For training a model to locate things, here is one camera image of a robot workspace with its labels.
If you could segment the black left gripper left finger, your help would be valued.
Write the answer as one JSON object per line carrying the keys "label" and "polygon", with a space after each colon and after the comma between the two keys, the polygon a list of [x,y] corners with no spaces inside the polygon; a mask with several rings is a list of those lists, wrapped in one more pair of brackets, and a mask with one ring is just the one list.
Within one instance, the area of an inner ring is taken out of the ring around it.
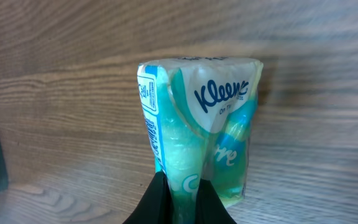
{"label": "black left gripper left finger", "polygon": [[167,177],[163,171],[156,172],[135,210],[123,224],[169,224],[171,208]]}

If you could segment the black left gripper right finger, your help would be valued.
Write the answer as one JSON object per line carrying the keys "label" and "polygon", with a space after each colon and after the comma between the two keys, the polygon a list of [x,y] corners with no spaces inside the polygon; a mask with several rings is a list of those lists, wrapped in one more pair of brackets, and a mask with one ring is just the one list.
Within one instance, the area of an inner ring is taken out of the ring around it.
{"label": "black left gripper right finger", "polygon": [[200,180],[196,197],[196,224],[236,224],[209,180]]}

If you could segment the teal Kleenex tissue pack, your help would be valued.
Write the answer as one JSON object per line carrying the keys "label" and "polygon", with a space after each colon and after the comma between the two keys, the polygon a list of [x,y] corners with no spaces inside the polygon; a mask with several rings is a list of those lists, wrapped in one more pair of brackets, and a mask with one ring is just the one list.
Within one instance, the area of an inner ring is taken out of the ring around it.
{"label": "teal Kleenex tissue pack", "polygon": [[225,207],[245,196],[252,118],[264,65],[252,58],[181,57],[137,70],[155,169],[167,176],[173,223],[194,223],[201,182]]}

